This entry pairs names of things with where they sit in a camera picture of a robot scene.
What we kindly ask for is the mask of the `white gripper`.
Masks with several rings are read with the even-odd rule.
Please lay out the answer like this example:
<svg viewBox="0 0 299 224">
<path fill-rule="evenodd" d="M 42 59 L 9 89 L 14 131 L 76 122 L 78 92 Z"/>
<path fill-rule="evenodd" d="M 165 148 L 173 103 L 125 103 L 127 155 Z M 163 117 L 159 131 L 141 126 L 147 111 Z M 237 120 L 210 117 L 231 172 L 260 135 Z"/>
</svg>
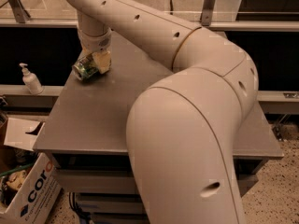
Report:
<svg viewBox="0 0 299 224">
<path fill-rule="evenodd" d="M 103 35 L 91 36 L 84 34 L 78 30 L 78 38 L 81 46 L 85 49 L 82 50 L 82 58 L 92 56 L 99 70 L 100 74 L 106 73 L 111 66 L 111 54 L 107 49 L 111 43 L 111 29 L 108 29 Z"/>
</svg>

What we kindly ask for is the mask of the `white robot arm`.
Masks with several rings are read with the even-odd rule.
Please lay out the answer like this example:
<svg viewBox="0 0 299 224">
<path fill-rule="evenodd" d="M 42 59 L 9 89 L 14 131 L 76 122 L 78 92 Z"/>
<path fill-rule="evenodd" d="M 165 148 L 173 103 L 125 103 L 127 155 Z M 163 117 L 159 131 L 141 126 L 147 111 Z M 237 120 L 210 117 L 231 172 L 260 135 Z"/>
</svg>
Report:
<svg viewBox="0 0 299 224">
<path fill-rule="evenodd" d="M 240 47 L 132 0 L 66 0 L 171 70 L 134 102 L 126 146 L 150 224 L 246 224 L 233 143 L 256 102 Z"/>
</svg>

